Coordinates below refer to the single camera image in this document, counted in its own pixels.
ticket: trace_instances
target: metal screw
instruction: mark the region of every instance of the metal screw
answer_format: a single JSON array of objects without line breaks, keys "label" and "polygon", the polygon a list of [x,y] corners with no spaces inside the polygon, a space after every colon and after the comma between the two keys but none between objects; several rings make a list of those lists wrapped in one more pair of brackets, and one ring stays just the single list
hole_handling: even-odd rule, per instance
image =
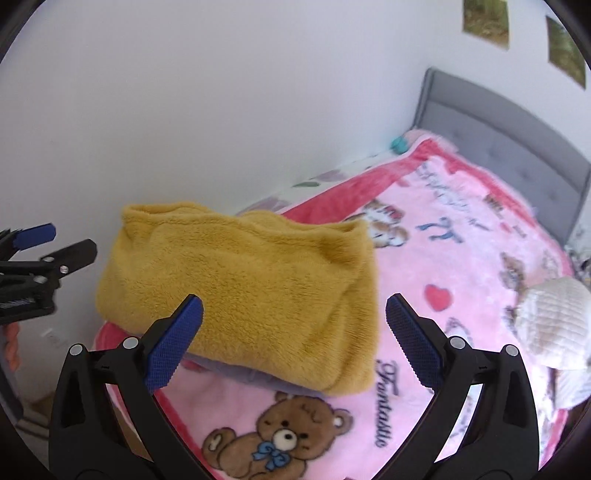
[{"label": "metal screw", "polygon": [[464,339],[462,339],[460,337],[452,338],[449,341],[449,343],[451,344],[452,347],[454,347],[458,350],[462,350],[466,346],[466,342],[464,341]]},{"label": "metal screw", "polygon": [[139,345],[139,340],[136,337],[127,337],[123,340],[123,348],[127,348],[127,350],[131,350]]},{"label": "metal screw", "polygon": [[77,343],[70,348],[70,355],[80,355],[82,353],[82,345]]},{"label": "metal screw", "polygon": [[505,347],[505,352],[507,352],[511,356],[519,355],[519,349],[515,345],[507,345]]}]

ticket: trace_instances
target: white wall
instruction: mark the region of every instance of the white wall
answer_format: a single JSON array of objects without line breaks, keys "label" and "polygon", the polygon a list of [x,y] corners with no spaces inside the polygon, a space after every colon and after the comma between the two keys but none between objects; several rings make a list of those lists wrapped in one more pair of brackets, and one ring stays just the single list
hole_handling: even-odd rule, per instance
[{"label": "white wall", "polygon": [[[47,0],[0,65],[2,228],[52,221],[97,264],[22,325],[23,393],[98,328],[93,292],[126,203],[234,212],[386,149],[413,118],[428,0]],[[63,344],[40,334],[53,327]]]},{"label": "white wall", "polygon": [[[436,41],[430,61],[446,72],[490,88],[548,123],[591,161],[591,76],[587,90],[548,62],[542,0],[508,0],[510,48],[504,50],[462,32],[463,0],[432,0]],[[577,239],[591,255],[591,198],[579,220],[587,234]]]}]

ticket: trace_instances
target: blue bow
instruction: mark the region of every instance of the blue bow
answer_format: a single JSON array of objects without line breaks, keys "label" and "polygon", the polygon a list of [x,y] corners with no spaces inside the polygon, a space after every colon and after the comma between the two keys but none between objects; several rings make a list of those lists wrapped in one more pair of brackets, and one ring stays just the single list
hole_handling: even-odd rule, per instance
[{"label": "blue bow", "polygon": [[275,445],[271,442],[261,442],[256,449],[256,452],[252,454],[252,458],[255,460],[263,460],[264,458],[270,457],[269,461],[265,465],[265,468],[272,472],[275,468],[281,468],[282,466],[290,463],[291,457],[281,450],[277,450]]}]

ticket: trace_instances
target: red heart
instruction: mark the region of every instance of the red heart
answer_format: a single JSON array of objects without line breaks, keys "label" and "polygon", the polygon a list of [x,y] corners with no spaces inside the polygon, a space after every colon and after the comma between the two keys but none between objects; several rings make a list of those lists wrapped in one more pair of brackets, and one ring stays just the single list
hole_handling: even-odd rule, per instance
[{"label": "red heart", "polygon": [[427,303],[436,312],[442,312],[448,309],[453,303],[451,292],[446,288],[439,288],[435,285],[425,287],[425,298]]}]

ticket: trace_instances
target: picture on wall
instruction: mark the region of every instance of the picture on wall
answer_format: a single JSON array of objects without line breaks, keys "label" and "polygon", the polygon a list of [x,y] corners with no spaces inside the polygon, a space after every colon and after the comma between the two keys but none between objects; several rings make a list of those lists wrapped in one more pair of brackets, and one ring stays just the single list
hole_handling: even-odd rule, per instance
[{"label": "picture on wall", "polygon": [[587,88],[586,63],[583,55],[566,29],[556,20],[546,17],[550,63],[571,77],[584,89]]},{"label": "picture on wall", "polygon": [[464,0],[464,32],[509,49],[507,0]]}]

